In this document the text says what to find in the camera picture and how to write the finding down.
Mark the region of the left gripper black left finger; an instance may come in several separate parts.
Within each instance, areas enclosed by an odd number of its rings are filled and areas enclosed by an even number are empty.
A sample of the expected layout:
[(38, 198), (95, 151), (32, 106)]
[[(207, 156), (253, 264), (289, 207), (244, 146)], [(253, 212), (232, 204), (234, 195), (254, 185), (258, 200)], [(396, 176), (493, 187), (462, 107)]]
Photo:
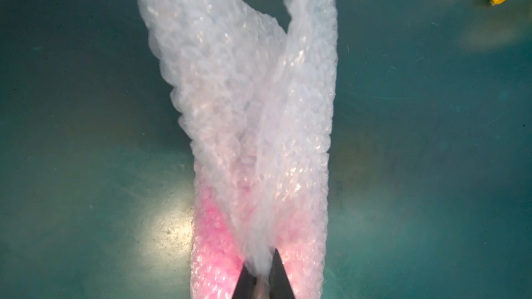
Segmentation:
[(252, 275), (244, 264), (236, 283), (232, 299), (253, 299), (257, 285), (257, 277)]

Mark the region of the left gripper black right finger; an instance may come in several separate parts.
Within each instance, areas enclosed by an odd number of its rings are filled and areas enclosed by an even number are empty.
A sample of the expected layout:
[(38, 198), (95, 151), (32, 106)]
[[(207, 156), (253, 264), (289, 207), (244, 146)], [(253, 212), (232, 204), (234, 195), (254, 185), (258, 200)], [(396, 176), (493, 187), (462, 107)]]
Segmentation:
[(272, 267), (269, 276), (269, 298), (270, 299), (295, 299), (288, 274), (285, 271), (281, 255), (275, 249)]

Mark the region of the pink plastic wine glass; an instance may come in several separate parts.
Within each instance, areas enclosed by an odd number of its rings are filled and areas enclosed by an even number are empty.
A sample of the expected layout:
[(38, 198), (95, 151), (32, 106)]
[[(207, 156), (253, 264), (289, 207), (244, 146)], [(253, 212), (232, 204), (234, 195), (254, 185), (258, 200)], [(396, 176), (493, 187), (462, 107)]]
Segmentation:
[[(309, 207), (293, 207), (277, 228), (277, 249), (296, 298), (320, 298), (324, 282), (327, 196), (319, 192)], [(195, 177), (191, 251), (191, 297), (231, 298), (244, 258), (226, 227), (206, 178)]]

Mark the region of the bubble wrap sheet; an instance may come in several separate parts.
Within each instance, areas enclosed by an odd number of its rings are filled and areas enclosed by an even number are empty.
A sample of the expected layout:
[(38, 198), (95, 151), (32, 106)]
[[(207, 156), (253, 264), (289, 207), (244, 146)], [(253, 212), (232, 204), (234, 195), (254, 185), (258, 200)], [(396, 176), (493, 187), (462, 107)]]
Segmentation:
[(278, 225), (328, 196), (337, 76), (335, 0), (285, 0), (287, 29), (243, 0), (138, 0), (195, 176), (269, 293)]

